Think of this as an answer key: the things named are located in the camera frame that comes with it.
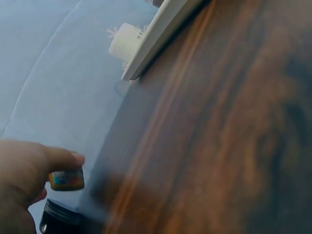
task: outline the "gray background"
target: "gray background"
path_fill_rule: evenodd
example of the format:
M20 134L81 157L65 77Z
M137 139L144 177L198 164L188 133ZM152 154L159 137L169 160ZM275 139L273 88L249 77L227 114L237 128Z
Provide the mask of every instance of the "gray background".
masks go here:
M144 0L0 0L1 136L86 154L88 181L129 87L108 54L111 31L124 22L144 29L156 10ZM46 188L78 207L82 192ZM29 209L37 225L44 204ZM92 203L84 212L102 219Z

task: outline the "small jar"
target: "small jar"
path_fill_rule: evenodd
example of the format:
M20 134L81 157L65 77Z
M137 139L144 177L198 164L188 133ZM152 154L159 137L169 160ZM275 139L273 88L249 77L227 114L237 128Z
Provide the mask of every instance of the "small jar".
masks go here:
M75 191L84 188L82 167L72 171L53 172L49 175L51 189L55 191Z
M82 215L57 201L45 203L39 229L42 234L81 234Z
M162 3L164 2L164 0L145 0L147 3L151 3L153 4L153 6L155 7L160 7L162 5Z

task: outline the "wooden table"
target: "wooden table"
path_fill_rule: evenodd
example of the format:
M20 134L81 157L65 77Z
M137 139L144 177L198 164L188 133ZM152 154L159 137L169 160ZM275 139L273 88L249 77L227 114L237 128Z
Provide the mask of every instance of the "wooden table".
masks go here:
M312 233L311 12L311 0L202 7L107 137L103 233Z

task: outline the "black jar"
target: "black jar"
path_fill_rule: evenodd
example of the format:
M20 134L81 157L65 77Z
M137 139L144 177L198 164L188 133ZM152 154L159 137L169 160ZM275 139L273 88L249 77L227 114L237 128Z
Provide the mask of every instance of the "black jar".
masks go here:
M48 199L39 229L43 234L81 234L81 221L82 215L76 210Z

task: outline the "white bottle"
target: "white bottle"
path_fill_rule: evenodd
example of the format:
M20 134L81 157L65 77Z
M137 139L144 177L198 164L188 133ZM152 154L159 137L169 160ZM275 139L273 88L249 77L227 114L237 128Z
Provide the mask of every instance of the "white bottle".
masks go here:
M141 45L144 31L124 23L115 35L109 48L110 55L129 62Z

